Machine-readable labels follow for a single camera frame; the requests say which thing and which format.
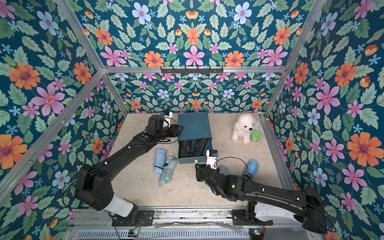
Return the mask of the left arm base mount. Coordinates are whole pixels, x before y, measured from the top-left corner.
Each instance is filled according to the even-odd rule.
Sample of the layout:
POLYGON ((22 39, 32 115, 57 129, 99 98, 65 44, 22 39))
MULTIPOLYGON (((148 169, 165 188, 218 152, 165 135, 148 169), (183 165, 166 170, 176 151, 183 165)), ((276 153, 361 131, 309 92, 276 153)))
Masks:
POLYGON ((153 210, 133 210, 127 217, 115 215, 112 217, 113 227, 141 227, 151 226, 154 220, 153 210))

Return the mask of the teal drawer cabinet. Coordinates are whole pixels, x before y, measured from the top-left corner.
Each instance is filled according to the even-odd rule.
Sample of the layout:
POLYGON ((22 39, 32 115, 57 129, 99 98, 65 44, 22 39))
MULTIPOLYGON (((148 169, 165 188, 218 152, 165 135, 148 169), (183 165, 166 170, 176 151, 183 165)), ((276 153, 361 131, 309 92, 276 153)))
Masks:
MULTIPOLYGON (((213 149, 209 116, 206 112, 180 114, 178 115, 178 120, 179 124, 183 127, 178 143, 182 140, 192 140, 194 151, 197 139, 208 138, 209 140, 206 144, 205 150, 207 152, 207 150, 213 149)), ((180 158, 178 155, 178 161, 180 164, 205 163, 207 161, 207 157, 206 153, 203 156, 191 156, 188 158, 180 158)))

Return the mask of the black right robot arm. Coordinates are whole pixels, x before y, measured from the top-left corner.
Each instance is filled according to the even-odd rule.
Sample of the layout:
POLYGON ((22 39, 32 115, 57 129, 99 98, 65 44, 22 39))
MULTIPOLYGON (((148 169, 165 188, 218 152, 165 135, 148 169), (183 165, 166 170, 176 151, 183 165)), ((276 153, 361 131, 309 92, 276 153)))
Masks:
POLYGON ((223 175, 209 165, 195 164, 196 178, 210 187, 216 196, 231 202, 247 201, 272 205, 294 214, 294 219, 310 232, 326 234, 324 201, 311 187, 303 191, 267 186, 237 175, 223 175))

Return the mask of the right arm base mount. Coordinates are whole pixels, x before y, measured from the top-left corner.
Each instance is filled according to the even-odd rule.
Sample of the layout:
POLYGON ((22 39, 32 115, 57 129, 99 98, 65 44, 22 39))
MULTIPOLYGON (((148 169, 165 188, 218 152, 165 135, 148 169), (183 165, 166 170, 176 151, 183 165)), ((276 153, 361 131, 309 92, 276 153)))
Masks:
POLYGON ((257 202, 248 202, 245 210, 232 210, 231 215, 234 226, 272 226, 273 221, 262 221, 256 217, 257 202))

